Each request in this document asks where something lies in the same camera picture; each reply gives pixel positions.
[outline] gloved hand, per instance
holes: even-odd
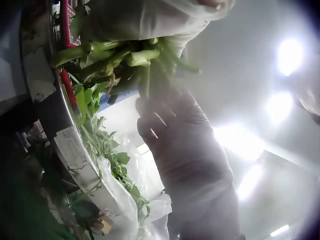
[[[168,36],[180,56],[212,20],[227,15],[235,0],[91,0],[81,36],[89,41],[142,40]]]
[[[235,239],[237,198],[224,149],[188,90],[159,95],[162,100],[137,99],[138,131],[171,197],[174,223],[196,239]]]

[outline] ceiling light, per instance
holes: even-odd
[[[217,141],[246,160],[257,160],[264,150],[263,142],[241,125],[214,128]]]
[[[267,111],[274,123],[280,123],[288,115],[292,107],[292,97],[288,92],[274,94],[268,102]]]
[[[296,70],[303,59],[303,49],[301,44],[294,39],[282,42],[278,50],[278,67],[285,76]]]
[[[285,230],[288,230],[289,229],[289,225],[284,225],[283,227],[277,229],[276,231],[270,233],[270,236],[271,237],[274,237],[274,236],[277,236],[278,234],[284,232]]]
[[[252,193],[261,175],[262,165],[255,165],[247,172],[237,191],[239,200],[245,200]]]

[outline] gray glove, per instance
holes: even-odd
[[[188,90],[162,97],[137,100],[138,131],[171,197],[179,232],[197,239],[236,239],[237,198],[224,149]]]

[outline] red strap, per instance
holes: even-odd
[[[60,77],[61,77],[62,83],[64,84],[64,86],[66,88],[67,95],[69,97],[69,100],[70,100],[72,107],[78,106],[77,101],[76,101],[76,97],[73,93],[72,86],[70,84],[68,74],[65,69],[63,69],[62,72],[60,73]]]

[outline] white plastic bag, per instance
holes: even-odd
[[[147,199],[150,214],[144,225],[140,226],[136,239],[139,240],[169,240],[167,229],[168,214],[172,212],[171,199],[168,194],[159,189],[155,195],[154,186],[147,172],[146,160],[141,156],[136,147],[129,141],[128,137],[115,138],[120,146],[119,152],[126,152],[130,157],[126,165],[128,177],[136,184],[141,195]]]
[[[108,199],[105,197],[100,199],[106,202],[108,207],[104,210],[113,221],[111,231],[105,235],[105,239],[134,240],[139,229],[137,205],[130,193],[112,176],[109,160],[100,156],[98,164],[105,188],[112,196]]]

